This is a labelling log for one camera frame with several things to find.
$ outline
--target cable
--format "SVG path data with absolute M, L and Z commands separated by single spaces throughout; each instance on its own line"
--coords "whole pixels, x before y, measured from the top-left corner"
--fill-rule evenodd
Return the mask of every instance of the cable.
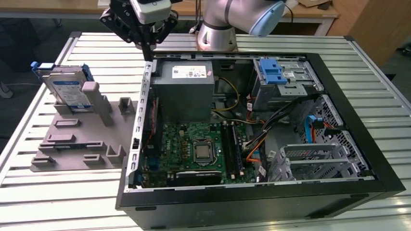
M 193 34 L 197 30 L 199 24 L 200 24 L 200 20 L 201 20 L 201 0 L 195 0 L 195 25 L 193 27 L 189 29 L 191 34 Z
M 324 125 L 327 128 L 333 128 L 333 126 L 331 124 L 328 124 L 327 122 L 324 122 Z
M 259 146 L 261 145 L 261 143 L 264 142 L 267 136 L 264 136 L 264 138 L 260 140 L 260 142 L 256 144 L 255 148 L 251 150 L 245 160 L 249 162 L 260 162 L 259 160 L 255 160 L 255 159 L 249 159 L 249 157 L 252 156 L 252 154 L 255 153 L 256 149 L 259 148 Z
M 228 104 L 227 104 L 227 100 L 224 100 L 224 107 L 228 107 Z M 233 113 L 232 110 L 228 111 L 229 114 L 233 116 L 233 118 L 239 118 L 237 115 Z
M 289 9 L 289 7 L 287 5 L 285 5 L 285 7 L 288 8 L 289 13 L 291 13 L 291 23 L 293 23 L 293 13 L 292 13 L 292 10 Z
M 261 119 L 260 119 L 259 121 L 257 121 L 257 120 L 252 120 L 252 119 L 249 118 L 249 114 L 251 114 L 251 111 L 247 112 L 247 122 L 253 122 L 253 123 L 256 123 L 256 124 L 257 124 L 257 123 L 260 123 L 260 124 L 264 124 L 264 123 L 265 123 L 265 121 L 261 120 Z
M 41 84 L 34 84 L 34 83 L 12 83 L 12 84 L 5 84 L 6 86 L 14 86 L 14 85 L 30 85 L 30 86 L 41 86 Z
M 154 119 L 154 113 L 153 113 L 153 112 L 154 112 L 154 103 L 156 103 L 156 102 L 154 102 L 154 100 L 153 100 L 153 109 L 152 109 L 152 132 L 150 132 L 150 134 L 149 134 L 149 137 L 148 137 L 148 140 L 146 140 L 146 142 L 145 142 L 145 145 L 144 145 L 142 150 L 146 148 L 146 145 L 148 145 L 148 143 L 149 143 L 149 140 L 152 139 L 152 136 L 153 136 L 153 134 L 154 134 L 154 132 L 153 132 L 153 131 L 154 131 L 154 129 L 153 129 L 153 128 L 154 128 L 154 125 L 153 125 L 153 124 L 154 124 L 154 120 L 153 120 L 153 119 Z
M 268 161 L 267 161 L 267 155 L 265 155 L 265 142 L 259 146 L 259 160 L 261 161 L 261 167 L 267 171 L 268 170 Z M 267 173 L 263 175 L 261 172 L 259 172 L 259 182 L 267 182 L 268 176 Z
M 315 128 L 311 126 L 311 138 L 312 138 L 312 143 L 315 143 Z
M 236 89 L 236 87 L 232 85 L 232 83 L 223 77 L 220 77 L 221 80 L 225 81 L 225 83 L 232 87 L 233 91 L 236 92 L 236 95 L 237 95 L 237 100 L 236 100 L 236 103 L 228 107 L 228 108 L 221 108 L 221 109 L 211 109 L 213 112 L 217 111 L 217 112 L 225 112 L 225 111 L 229 111 L 231 109 L 236 108 L 236 106 L 239 105 L 239 102 L 240 102 L 240 94 L 239 94 L 239 91 Z
M 229 121 L 237 121 L 237 122 L 241 122 L 244 124 L 256 124 L 256 123 L 252 123 L 252 122 L 247 122 L 244 120 L 240 120 L 240 119 L 229 119 L 227 117 L 224 117 L 220 113 L 215 112 L 215 111 L 211 111 L 213 114 L 216 114 L 223 120 L 229 120 Z
M 252 143 L 255 143 L 260 137 L 268 133 L 268 130 L 271 129 L 272 125 L 275 122 L 277 122 L 281 118 L 284 118 L 289 111 L 292 110 L 292 107 L 303 102 L 303 101 L 307 101 L 307 100 L 313 100 L 319 97 L 319 94 L 313 94 L 313 95 L 309 95 L 309 96 L 305 96 L 305 97 L 300 97 L 300 98 L 296 98 L 295 100 L 292 100 L 287 105 L 284 105 L 280 109 L 276 110 L 276 112 L 271 115 L 269 119 L 265 121 L 264 125 L 263 125 L 263 128 L 261 128 L 261 132 L 260 134 L 257 135 L 256 138 L 253 138 L 252 140 L 249 140 L 247 143 L 245 143 L 245 147 L 248 147 Z

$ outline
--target floor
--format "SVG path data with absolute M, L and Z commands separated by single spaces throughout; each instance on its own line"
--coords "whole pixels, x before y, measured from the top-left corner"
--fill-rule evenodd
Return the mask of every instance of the floor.
M 54 27 L 50 19 L 33 19 L 41 44 L 33 48 L 37 61 L 53 62 L 66 42 L 72 31 L 108 32 L 108 29 L 94 20 L 62 20 L 62 26 Z M 187 23 L 177 28 L 180 31 L 189 26 Z M 385 74 L 396 74 L 392 83 L 411 101 L 411 57 L 401 55 L 397 51 L 381 68 Z M 0 98 L 0 150 L 6 145 L 6 137 L 12 136 L 14 128 L 25 113 L 26 107 L 37 92 L 40 82 L 33 73 L 13 73 L 8 66 L 0 61 L 0 81 L 9 85 L 13 92 L 10 99 Z

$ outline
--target motherboard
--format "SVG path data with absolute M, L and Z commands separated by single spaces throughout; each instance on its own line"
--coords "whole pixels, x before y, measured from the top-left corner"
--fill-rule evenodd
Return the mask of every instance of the motherboard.
M 199 173 L 208 175 L 207 180 L 216 176 L 219 184 L 255 182 L 253 166 L 243 166 L 245 140 L 244 124 L 164 124 L 160 155 L 145 158 L 145 187 L 167 187 L 173 177 L 196 181 Z

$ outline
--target blue drive bay latch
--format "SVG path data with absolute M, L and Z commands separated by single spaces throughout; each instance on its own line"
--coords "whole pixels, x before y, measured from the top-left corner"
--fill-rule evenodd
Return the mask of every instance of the blue drive bay latch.
M 260 59 L 259 68 L 264 75 L 265 84 L 287 84 L 287 79 L 281 75 L 281 67 L 275 59 Z

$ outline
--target slotted metal table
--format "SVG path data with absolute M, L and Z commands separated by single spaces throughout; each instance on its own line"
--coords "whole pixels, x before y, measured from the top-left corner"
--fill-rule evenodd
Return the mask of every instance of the slotted metal table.
M 319 53 L 407 188 L 335 218 L 240 224 L 195 230 L 409 230 L 411 105 L 356 42 L 343 37 L 237 35 L 240 51 Z M 195 37 L 171 34 L 159 50 L 196 50 Z M 142 54 L 110 33 L 72 33 L 56 64 L 86 63 L 110 101 L 137 100 Z M 114 210 L 120 169 L 36 172 L 30 160 L 52 122 L 53 96 L 44 84 L 0 156 L 2 230 L 138 230 Z

